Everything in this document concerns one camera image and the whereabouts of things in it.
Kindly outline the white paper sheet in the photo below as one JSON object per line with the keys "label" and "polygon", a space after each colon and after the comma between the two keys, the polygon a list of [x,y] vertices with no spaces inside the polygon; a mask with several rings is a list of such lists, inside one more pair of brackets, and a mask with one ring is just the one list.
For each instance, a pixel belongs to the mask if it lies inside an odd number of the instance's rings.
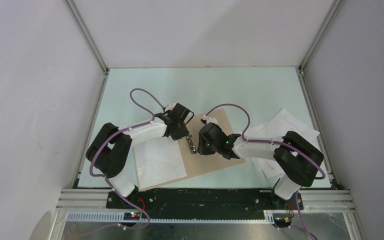
{"label": "white paper sheet", "polygon": [[133,152],[140,190],[146,191],[187,176],[179,143],[170,137],[137,144]]}

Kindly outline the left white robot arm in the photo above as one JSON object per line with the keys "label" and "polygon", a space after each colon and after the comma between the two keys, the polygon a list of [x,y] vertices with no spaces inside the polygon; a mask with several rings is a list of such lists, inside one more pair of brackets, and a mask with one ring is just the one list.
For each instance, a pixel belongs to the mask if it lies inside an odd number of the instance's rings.
{"label": "left white robot arm", "polygon": [[125,208],[138,202],[136,186],[124,171],[130,150],[141,143],[157,138],[180,140],[189,135],[186,118],[192,111],[180,103],[168,105],[163,112],[133,126],[119,128],[108,122],[99,130],[88,147],[85,157],[90,162],[89,174],[102,177]]}

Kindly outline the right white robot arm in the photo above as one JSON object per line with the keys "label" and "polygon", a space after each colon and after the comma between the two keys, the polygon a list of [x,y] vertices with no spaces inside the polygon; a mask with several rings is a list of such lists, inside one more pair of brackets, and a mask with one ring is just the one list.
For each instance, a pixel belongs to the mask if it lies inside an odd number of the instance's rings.
{"label": "right white robot arm", "polygon": [[276,138],[246,138],[227,135],[216,123],[205,124],[198,132],[197,151],[202,156],[219,154],[227,160],[259,158],[279,164],[284,175],[271,191],[271,204],[284,209],[302,188],[326,178],[321,165],[324,155],[295,131]]}

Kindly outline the brown cardboard folder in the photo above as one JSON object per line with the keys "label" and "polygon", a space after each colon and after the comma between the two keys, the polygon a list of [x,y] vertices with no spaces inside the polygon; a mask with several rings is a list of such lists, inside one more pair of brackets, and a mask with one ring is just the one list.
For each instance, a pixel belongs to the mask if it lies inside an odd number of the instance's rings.
{"label": "brown cardboard folder", "polygon": [[218,153],[212,155],[200,155],[199,153],[191,154],[186,138],[177,140],[177,142],[187,176],[159,185],[155,188],[214,188],[215,185],[209,180],[211,175],[245,163],[244,158],[232,158],[228,160]]}

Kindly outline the metal folder clip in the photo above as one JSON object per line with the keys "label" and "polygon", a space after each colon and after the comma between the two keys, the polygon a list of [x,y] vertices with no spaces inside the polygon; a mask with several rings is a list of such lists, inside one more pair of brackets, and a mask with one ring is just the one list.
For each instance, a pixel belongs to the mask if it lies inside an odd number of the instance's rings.
{"label": "metal folder clip", "polygon": [[192,136],[192,135],[188,135],[188,136],[186,137],[186,142],[187,142],[187,144],[188,144],[190,153],[191,153],[192,155],[197,154],[197,153],[198,153],[198,151],[197,151],[197,147],[196,147],[196,145],[195,145],[195,142],[194,142],[194,139],[193,139],[193,136]]}

